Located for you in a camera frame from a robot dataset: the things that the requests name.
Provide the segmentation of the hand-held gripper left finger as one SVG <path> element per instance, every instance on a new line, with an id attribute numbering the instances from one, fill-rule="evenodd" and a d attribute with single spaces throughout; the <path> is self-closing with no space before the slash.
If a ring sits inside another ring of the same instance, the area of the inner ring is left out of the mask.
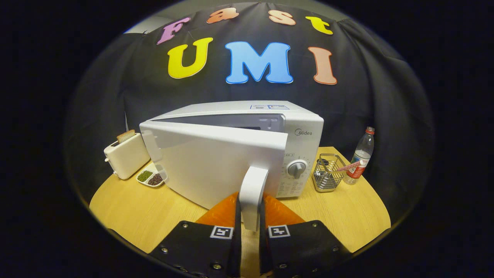
<path id="1" fill-rule="evenodd" d="M 149 253 L 153 259 L 195 278 L 239 278 L 241 215 L 238 192 L 196 221 L 180 221 Z"/>

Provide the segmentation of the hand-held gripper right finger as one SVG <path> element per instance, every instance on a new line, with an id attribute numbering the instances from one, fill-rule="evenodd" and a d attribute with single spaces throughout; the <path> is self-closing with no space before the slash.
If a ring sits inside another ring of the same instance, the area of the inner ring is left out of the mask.
<path id="1" fill-rule="evenodd" d="M 328 278 L 351 252 L 320 220 L 304 220 L 264 194 L 259 210 L 259 260 L 265 278 Z"/>

